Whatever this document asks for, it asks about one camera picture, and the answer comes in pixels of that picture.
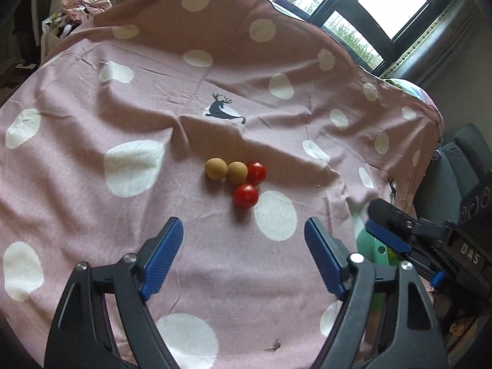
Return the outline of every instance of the brown ball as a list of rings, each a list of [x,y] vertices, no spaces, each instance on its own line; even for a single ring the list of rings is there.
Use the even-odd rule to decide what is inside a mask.
[[[205,173],[213,181],[219,181],[227,175],[227,164],[221,158],[211,158],[205,164]]]
[[[233,185],[242,185],[248,177],[246,164],[236,161],[229,164],[227,168],[227,180]]]

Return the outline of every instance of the polka dot tablecloth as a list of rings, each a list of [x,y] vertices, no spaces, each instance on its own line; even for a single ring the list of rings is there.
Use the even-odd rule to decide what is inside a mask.
[[[114,263],[177,216],[184,242],[149,310],[181,367],[309,367],[339,304],[304,222],[354,251],[389,178],[410,210],[438,126],[267,0],[121,0],[0,110],[0,309],[43,362],[73,266]],[[206,179],[211,157],[268,168],[256,207]]]

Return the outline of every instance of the gray sofa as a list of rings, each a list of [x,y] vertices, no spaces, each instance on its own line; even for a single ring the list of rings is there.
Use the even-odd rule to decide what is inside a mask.
[[[413,200],[417,217],[441,225],[457,222],[459,203],[492,169],[492,152],[473,123],[467,123],[431,161]]]

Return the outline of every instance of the silver bolt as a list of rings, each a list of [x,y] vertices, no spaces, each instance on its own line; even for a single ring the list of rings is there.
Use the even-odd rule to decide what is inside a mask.
[[[355,254],[350,255],[350,260],[356,264],[360,264],[364,261],[364,256],[356,252]]]
[[[137,260],[137,254],[134,254],[134,253],[129,253],[129,254],[126,254],[124,257],[123,257],[123,260],[127,263],[127,264],[131,264],[133,262],[135,262]]]
[[[87,265],[88,265],[87,262],[82,261],[82,262],[79,262],[77,265],[75,265],[75,268],[76,268],[76,270],[82,272],[82,271],[85,271],[87,269]]]
[[[411,271],[413,269],[413,265],[409,261],[403,261],[400,265],[402,265],[404,271]]]

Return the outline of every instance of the red cherry tomato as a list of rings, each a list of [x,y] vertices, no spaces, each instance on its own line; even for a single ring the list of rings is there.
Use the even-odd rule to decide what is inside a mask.
[[[251,161],[248,163],[248,177],[246,181],[252,185],[259,185],[267,178],[267,168],[261,162]]]
[[[249,183],[244,183],[235,189],[232,202],[238,208],[250,209],[258,202],[258,189]]]

